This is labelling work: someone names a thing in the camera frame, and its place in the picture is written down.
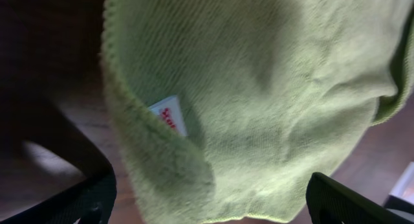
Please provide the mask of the light green microfiber cloth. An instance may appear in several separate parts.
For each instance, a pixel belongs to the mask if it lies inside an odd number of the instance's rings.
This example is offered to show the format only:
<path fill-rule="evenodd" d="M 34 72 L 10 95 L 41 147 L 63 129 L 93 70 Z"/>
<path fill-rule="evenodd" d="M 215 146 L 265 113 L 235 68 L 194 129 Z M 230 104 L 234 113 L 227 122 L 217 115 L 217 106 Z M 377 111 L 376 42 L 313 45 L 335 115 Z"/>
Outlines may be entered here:
<path fill-rule="evenodd" d="M 105 0 L 103 85 L 146 223 L 292 221 L 413 89 L 413 0 Z"/>

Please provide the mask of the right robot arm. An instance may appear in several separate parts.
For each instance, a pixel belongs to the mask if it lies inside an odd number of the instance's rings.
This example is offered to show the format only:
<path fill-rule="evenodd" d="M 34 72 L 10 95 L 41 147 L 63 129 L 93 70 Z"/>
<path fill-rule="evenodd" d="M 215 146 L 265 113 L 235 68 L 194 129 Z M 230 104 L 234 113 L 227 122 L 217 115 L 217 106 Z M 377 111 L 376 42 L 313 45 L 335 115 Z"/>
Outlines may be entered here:
<path fill-rule="evenodd" d="M 413 222 L 413 162 L 410 162 L 391 189 L 384 208 Z"/>

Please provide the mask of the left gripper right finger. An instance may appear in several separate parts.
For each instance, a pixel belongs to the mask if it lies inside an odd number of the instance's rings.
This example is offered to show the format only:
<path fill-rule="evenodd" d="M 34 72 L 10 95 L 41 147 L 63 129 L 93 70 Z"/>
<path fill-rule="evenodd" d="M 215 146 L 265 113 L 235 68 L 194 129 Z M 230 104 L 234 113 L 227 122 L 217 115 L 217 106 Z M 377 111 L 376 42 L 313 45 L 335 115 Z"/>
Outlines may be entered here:
<path fill-rule="evenodd" d="M 320 172 L 311 176 L 306 203 L 313 224 L 413 224 L 407 205 L 382 207 Z"/>

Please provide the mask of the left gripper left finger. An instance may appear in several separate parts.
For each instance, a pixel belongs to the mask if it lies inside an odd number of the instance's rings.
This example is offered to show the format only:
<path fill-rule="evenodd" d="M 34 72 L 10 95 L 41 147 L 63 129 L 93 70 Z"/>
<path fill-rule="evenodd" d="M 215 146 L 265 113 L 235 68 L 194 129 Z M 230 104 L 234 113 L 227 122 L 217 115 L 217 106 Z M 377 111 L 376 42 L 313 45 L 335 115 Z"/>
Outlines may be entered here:
<path fill-rule="evenodd" d="M 107 224 L 116 195 L 116 176 L 108 167 L 1 224 Z"/>

